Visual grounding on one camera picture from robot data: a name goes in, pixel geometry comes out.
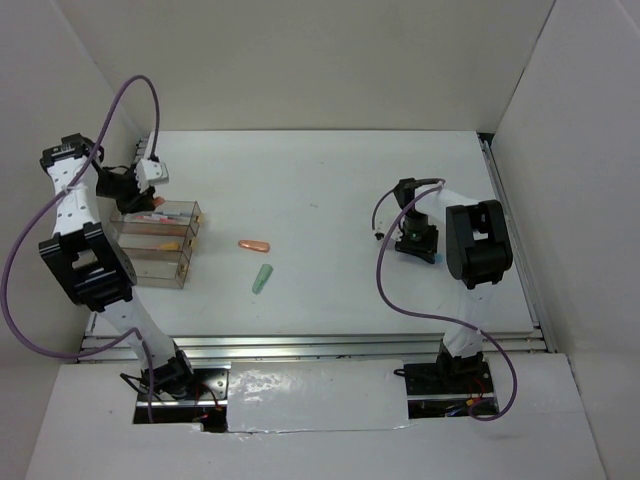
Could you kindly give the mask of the orange thin pen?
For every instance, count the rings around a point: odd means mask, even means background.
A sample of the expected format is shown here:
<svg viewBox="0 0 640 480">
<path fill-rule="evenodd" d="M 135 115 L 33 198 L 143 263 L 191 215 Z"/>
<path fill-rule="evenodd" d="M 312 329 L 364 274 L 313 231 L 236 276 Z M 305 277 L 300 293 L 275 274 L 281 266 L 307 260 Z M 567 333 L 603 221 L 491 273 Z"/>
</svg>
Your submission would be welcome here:
<svg viewBox="0 0 640 480">
<path fill-rule="evenodd" d="M 132 217 L 135 221 L 159 222 L 159 223 L 185 223 L 191 220 L 190 215 L 174 214 L 174 213 L 155 213 L 141 212 Z"/>
</svg>

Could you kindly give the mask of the orange pink highlighter marker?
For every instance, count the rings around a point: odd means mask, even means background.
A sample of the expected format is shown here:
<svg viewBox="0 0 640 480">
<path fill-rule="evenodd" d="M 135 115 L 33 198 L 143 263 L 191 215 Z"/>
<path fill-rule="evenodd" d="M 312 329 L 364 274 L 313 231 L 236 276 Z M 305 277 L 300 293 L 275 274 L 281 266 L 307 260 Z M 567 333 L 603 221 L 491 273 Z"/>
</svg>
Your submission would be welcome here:
<svg viewBox="0 0 640 480">
<path fill-rule="evenodd" d="M 181 244 L 178 242 L 167 242 L 151 247 L 155 251 L 180 251 Z"/>
</svg>

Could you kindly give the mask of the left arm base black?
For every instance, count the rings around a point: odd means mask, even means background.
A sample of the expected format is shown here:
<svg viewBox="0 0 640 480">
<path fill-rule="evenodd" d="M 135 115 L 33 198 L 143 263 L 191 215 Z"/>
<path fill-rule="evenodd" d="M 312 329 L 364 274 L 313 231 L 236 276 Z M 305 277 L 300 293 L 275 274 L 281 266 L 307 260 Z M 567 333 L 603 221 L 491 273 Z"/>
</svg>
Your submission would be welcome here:
<svg viewBox="0 0 640 480">
<path fill-rule="evenodd" d="M 186 389 L 177 397 L 166 389 L 154 388 L 152 401 L 141 377 L 121 373 L 120 378 L 136 393 L 134 424 L 193 423 L 205 431 L 227 430 L 229 370 L 195 368 Z"/>
</svg>

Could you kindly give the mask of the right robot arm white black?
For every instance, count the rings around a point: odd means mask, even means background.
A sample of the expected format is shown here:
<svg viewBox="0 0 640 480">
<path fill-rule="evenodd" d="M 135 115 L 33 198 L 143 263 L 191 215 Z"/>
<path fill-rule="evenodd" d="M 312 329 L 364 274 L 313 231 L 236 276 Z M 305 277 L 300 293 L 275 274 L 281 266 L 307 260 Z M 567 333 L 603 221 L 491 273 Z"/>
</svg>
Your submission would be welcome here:
<svg viewBox="0 0 640 480">
<path fill-rule="evenodd" d="M 501 203 L 475 200 L 438 188 L 439 179 L 401 179 L 393 188 L 399 207 L 406 212 L 400 221 L 395 250 L 436 262 L 438 229 L 444 225 L 445 260 L 458 282 L 460 304 L 453 325 L 445 333 L 436 359 L 436 379 L 448 392 L 460 391 L 483 361 L 480 330 L 495 286 L 513 263 L 513 252 Z"/>
</svg>

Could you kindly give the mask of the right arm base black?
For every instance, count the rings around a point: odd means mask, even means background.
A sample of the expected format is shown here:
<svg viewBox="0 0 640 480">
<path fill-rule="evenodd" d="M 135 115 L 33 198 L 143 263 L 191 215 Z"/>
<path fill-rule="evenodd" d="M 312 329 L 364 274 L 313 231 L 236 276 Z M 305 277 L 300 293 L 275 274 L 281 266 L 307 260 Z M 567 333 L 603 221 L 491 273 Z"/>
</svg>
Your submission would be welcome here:
<svg viewBox="0 0 640 480">
<path fill-rule="evenodd" d="M 393 374 L 405 382 L 410 419 L 480 417 L 498 413 L 494 384 L 486 361 L 478 372 L 443 380 L 435 363 L 404 364 Z"/>
</svg>

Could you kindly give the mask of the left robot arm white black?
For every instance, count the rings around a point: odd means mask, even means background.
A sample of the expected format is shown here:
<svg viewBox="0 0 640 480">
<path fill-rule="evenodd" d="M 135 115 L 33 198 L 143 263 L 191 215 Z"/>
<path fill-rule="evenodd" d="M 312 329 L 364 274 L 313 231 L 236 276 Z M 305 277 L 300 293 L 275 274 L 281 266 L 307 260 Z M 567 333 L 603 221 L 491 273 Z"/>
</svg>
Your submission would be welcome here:
<svg viewBox="0 0 640 480">
<path fill-rule="evenodd" d="M 168 182 L 168 170 L 156 155 L 122 173 L 103 166 L 103 158 L 103 148 L 79 133 L 43 151 L 41 167 L 61 198 L 52 237 L 39 244 L 40 257 L 74 304 L 88 307 L 126 336 L 145 387 L 156 395 L 187 398 L 198 376 L 140 301 L 134 266 L 103 226 L 97 202 L 112 199 L 122 214 L 153 211 L 155 187 Z"/>
</svg>

